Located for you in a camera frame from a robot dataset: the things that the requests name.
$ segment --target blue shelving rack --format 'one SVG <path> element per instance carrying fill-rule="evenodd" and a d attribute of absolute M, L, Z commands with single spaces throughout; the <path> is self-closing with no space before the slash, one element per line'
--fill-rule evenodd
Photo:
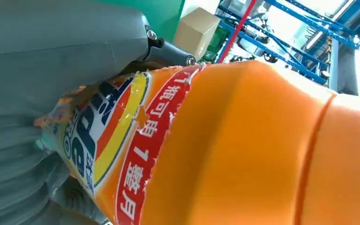
<path fill-rule="evenodd" d="M 266 45 L 262 44 L 261 42 L 249 37 L 248 35 L 245 35 L 242 31 L 240 31 L 238 34 L 238 37 L 243 38 L 247 40 L 248 42 L 256 45 L 257 47 L 263 49 L 267 53 L 271 54 L 274 57 L 277 57 L 280 60 L 285 61 L 287 64 L 297 68 L 299 70 L 299 73 L 304 75 L 305 77 L 320 83 L 324 84 L 326 83 L 326 80 L 320 77 L 320 71 L 328 70 L 330 74 L 330 79 L 337 80 L 337 58 L 338 58 L 338 43 L 343 43 L 344 45 L 353 48 L 353 49 L 359 49 L 360 48 L 360 41 L 355 43 L 354 37 L 360 37 L 360 26 L 356 28 L 355 30 L 352 30 L 342 24 L 340 24 L 337 21 L 332 20 L 331 18 L 321 15 L 312 9 L 302 5 L 301 3 L 297 2 L 296 0 L 285 0 L 286 2 L 302 9 L 306 14 L 302 15 L 297 13 L 296 11 L 290 9 L 289 7 L 285 6 L 284 4 L 280 3 L 277 0 L 265 0 L 267 3 L 271 4 L 274 7 L 277 7 L 281 9 L 282 11 L 290 14 L 291 16 L 301 20 L 302 22 L 306 23 L 307 25 L 311 26 L 312 28 L 316 29 L 317 31 L 321 31 L 323 34 L 331 37 L 333 39 L 331 54 L 330 54 L 330 61 L 332 63 L 327 63 L 322 60 L 314 58 L 311 54 L 298 49 L 296 47 L 291 46 L 290 44 L 286 43 L 285 41 L 281 40 L 280 38 L 276 37 L 274 34 L 268 32 L 267 30 L 255 25 L 254 23 L 250 22 L 249 20 L 245 21 L 245 25 L 248 25 L 250 27 L 253 27 L 256 30 L 261 31 L 268 37 L 270 37 L 278 46 L 280 49 L 282 49 L 285 53 L 289 55 L 289 59 L 285 58 L 278 52 L 269 49 Z M 219 26 L 229 30 L 230 36 L 232 36 L 235 32 L 234 27 L 227 24 L 225 20 L 229 21 L 237 21 L 239 22 L 241 19 L 241 16 L 236 14 L 235 12 L 223 7 L 218 7 L 220 10 L 224 11 L 225 13 L 229 14 L 231 17 L 225 17 L 217 15 L 218 17 L 222 18 Z M 301 62 L 296 57 L 294 57 L 292 54 L 289 53 L 289 50 L 292 50 L 299 55 L 303 57 L 304 60 L 310 60 L 312 61 L 315 66 L 312 69 L 308 69 L 306 64 L 304 62 Z"/>

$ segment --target orange bottle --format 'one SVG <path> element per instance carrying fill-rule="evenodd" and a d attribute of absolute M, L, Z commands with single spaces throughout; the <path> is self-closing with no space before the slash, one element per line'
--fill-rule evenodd
<path fill-rule="evenodd" d="M 360 98 L 245 63 L 87 87 L 45 128 L 115 224 L 360 224 Z"/>

